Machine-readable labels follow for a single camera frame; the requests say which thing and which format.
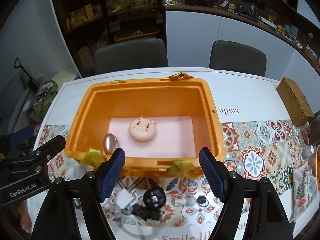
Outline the small black ring object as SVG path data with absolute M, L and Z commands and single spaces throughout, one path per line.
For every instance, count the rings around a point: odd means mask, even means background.
M 200 207 L 207 207 L 209 204 L 208 199 L 205 196 L 198 196 L 196 202 Z

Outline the white square adapter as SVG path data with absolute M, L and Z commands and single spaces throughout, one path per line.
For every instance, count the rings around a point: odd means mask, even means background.
M 125 207 L 127 207 L 134 199 L 135 198 L 132 194 L 130 194 L 126 189 L 122 189 L 121 191 L 118 192 L 114 202 L 121 209 L 125 209 Z

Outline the black clip object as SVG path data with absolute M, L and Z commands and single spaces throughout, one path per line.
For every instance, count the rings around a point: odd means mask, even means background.
M 159 210 L 150 210 L 138 204 L 132 206 L 132 214 L 140 217 L 144 221 L 147 221 L 148 219 L 159 221 L 162 216 L 162 213 Z

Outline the silver metallic egg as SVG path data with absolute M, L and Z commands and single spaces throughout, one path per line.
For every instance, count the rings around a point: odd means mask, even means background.
M 103 146 L 105 154 L 112 155 L 117 148 L 116 136 L 112 133 L 105 135 Z

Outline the black round gadget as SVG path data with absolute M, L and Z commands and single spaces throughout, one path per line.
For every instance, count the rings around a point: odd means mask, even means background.
M 143 194 L 143 202 L 148 209 L 160 209 L 166 201 L 165 192 L 160 186 L 148 189 Z

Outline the pink round cartoon toy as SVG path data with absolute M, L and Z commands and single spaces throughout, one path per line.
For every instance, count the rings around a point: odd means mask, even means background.
M 136 141 L 147 142 L 157 133 L 156 121 L 140 116 L 129 125 L 129 134 Z

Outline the patterned tile table runner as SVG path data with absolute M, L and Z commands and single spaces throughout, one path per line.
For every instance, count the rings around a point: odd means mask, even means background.
M 225 166 L 247 179 L 267 177 L 288 211 L 293 221 L 293 172 L 303 166 L 301 152 L 306 145 L 301 137 L 304 129 L 296 127 L 291 120 L 225 122 L 221 125 L 225 140 Z M 115 197 L 122 189 L 134 196 L 132 204 L 142 204 L 143 193 L 150 187 L 159 185 L 167 195 L 159 221 L 144 221 L 132 214 L 132 206 L 121 209 Z M 205 196 L 207 207 L 174 206 L 172 200 L 181 195 Z M 318 208 L 317 196 L 297 219 L 307 220 Z M 104 202 L 106 218 L 112 222 L 136 226 L 203 227 L 217 221 L 222 203 L 212 194 L 205 176 L 199 178 L 122 177 L 116 184 L 111 198 Z

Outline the white cup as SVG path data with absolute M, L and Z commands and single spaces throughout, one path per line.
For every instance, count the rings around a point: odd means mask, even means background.
M 315 150 L 314 150 L 314 147 L 312 145 L 307 147 L 306 149 L 304 149 L 301 152 L 302 161 L 307 160 L 310 156 L 312 156 L 314 154 L 314 152 L 315 152 Z

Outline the camouflage fabric bundle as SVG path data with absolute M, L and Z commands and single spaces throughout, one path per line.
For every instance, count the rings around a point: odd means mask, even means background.
M 52 101 L 57 96 L 58 85 L 54 80 L 47 80 L 40 85 L 34 102 L 34 110 L 37 115 L 45 116 Z

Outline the pink foam liner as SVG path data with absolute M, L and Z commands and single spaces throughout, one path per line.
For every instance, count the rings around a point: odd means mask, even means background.
M 147 142 L 137 141 L 129 134 L 133 118 L 112 118 L 108 133 L 116 136 L 117 146 L 127 157 L 193 158 L 196 157 L 191 116 L 152 117 L 156 135 Z

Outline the right grey dining chair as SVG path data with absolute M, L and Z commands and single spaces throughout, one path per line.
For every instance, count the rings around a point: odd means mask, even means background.
M 212 45 L 209 68 L 265 76 L 266 55 L 253 47 L 217 40 Z

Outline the grey dining chair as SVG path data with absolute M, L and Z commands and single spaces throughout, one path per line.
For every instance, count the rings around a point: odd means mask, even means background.
M 168 66 L 165 44 L 159 38 L 141 38 L 115 43 L 98 49 L 94 54 L 94 71 L 97 75 Z
M 212 45 L 209 68 L 265 76 L 266 55 L 253 47 L 217 40 Z

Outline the dark wooden shelf unit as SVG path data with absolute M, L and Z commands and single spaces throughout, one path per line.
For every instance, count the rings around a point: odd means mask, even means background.
M 103 46 L 138 38 L 166 41 L 164 0 L 52 0 L 63 40 L 81 77 L 95 74 Z

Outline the left grey dining chair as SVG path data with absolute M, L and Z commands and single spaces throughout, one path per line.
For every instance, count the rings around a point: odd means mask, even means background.
M 98 49 L 94 54 L 94 71 L 97 75 L 168 66 L 165 44 L 159 38 L 141 38 L 115 43 Z

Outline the black handled trolley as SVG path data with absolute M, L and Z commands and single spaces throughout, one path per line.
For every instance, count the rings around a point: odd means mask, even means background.
M 24 75 L 26 77 L 26 84 L 28 86 L 28 88 L 34 93 L 36 94 L 39 87 L 40 87 L 40 84 L 38 83 L 38 81 L 33 77 L 31 76 L 28 71 L 22 66 L 21 64 L 21 61 L 20 59 L 17 57 L 15 59 L 15 62 L 14 62 L 14 68 L 15 69 L 21 69 L 23 72 L 24 72 Z

